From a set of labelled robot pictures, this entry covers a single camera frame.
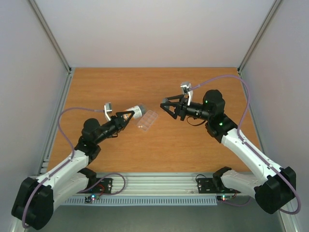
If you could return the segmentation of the orange pill bottle grey cap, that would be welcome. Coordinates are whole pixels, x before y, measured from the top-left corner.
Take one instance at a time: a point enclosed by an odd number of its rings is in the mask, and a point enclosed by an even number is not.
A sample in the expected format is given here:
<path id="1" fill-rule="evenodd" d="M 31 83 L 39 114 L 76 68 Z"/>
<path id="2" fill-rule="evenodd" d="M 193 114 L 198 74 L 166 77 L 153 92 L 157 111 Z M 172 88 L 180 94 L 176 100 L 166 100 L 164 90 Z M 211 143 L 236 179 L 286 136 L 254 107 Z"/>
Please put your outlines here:
<path id="1" fill-rule="evenodd" d="M 135 105 L 125 110 L 126 114 L 123 115 L 123 118 L 125 120 L 128 120 L 129 118 L 131 118 L 131 120 L 138 119 L 138 118 L 143 117 L 146 111 L 147 109 L 143 104 Z"/>

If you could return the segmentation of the clear plastic pill organizer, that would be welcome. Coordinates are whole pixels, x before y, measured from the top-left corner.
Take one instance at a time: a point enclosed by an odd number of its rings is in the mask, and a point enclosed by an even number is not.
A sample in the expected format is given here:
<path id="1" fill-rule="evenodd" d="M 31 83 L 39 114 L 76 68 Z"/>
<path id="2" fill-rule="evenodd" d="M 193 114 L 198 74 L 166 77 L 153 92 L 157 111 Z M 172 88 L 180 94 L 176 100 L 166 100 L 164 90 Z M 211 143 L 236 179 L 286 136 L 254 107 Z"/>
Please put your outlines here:
<path id="1" fill-rule="evenodd" d="M 158 118 L 158 113 L 152 110 L 147 110 L 143 117 L 136 119 L 135 125 L 138 129 L 146 132 L 154 124 Z"/>

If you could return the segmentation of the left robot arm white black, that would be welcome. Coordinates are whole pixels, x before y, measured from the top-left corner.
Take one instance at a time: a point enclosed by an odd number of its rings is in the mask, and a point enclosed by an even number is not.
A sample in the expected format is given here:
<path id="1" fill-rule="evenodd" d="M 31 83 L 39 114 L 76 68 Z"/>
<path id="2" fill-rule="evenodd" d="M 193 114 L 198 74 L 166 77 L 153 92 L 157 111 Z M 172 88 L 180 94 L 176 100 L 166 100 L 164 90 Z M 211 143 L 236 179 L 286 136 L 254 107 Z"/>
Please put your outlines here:
<path id="1" fill-rule="evenodd" d="M 86 120 L 77 145 L 61 163 L 43 175 L 22 181 L 11 214 L 24 229 L 42 229 L 67 198 L 97 188 L 97 174 L 87 166 L 100 153 L 99 143 L 117 137 L 134 115 L 134 111 L 117 112 L 104 124 L 95 118 Z"/>

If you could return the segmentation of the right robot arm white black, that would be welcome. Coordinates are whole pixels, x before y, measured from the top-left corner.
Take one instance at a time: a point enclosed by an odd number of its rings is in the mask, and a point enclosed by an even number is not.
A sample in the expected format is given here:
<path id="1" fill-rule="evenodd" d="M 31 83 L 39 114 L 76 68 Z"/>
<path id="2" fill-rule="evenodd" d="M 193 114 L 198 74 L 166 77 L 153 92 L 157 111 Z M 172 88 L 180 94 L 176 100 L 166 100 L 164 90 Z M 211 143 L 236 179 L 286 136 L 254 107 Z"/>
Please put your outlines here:
<path id="1" fill-rule="evenodd" d="M 251 170 L 253 176 L 223 167 L 213 174 L 217 191 L 234 189 L 255 199 L 267 213 L 273 214 L 296 197 L 296 173 L 291 167 L 282 168 L 253 145 L 238 125 L 225 113 L 225 100 L 216 89 L 205 93 L 202 103 L 191 102 L 191 94 L 162 100 L 160 107 L 172 118 L 186 117 L 205 122 L 208 134 L 231 150 Z"/>

